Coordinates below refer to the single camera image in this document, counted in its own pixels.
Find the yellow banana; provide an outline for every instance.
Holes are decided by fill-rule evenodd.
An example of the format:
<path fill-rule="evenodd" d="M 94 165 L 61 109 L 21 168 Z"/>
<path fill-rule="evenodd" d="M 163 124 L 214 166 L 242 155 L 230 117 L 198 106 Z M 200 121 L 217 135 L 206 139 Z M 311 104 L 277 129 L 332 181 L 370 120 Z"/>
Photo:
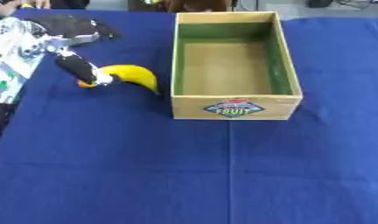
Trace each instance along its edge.
<path fill-rule="evenodd" d="M 32 5 L 28 3 L 22 3 L 21 8 L 34 8 L 34 7 L 32 7 Z"/>
<path fill-rule="evenodd" d="M 121 81 L 132 82 L 139 84 L 152 90 L 158 94 L 158 80 L 157 77 L 147 68 L 132 65 L 115 65 L 104 66 L 99 68 L 104 74 L 116 75 Z M 79 86 L 82 88 L 93 88 L 95 85 L 88 85 L 79 81 Z"/>

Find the blue cloth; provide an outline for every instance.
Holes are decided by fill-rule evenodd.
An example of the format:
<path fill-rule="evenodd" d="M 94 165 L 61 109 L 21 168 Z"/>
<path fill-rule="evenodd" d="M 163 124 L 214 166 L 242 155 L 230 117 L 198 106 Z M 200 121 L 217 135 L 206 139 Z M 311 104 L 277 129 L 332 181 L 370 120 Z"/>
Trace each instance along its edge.
<path fill-rule="evenodd" d="M 79 89 L 47 57 L 0 141 L 0 224 L 378 224 L 378 19 L 284 22 L 302 105 L 225 122 L 171 118 L 173 15 L 71 13 L 123 33 L 80 55 L 148 67 L 166 97 Z"/>

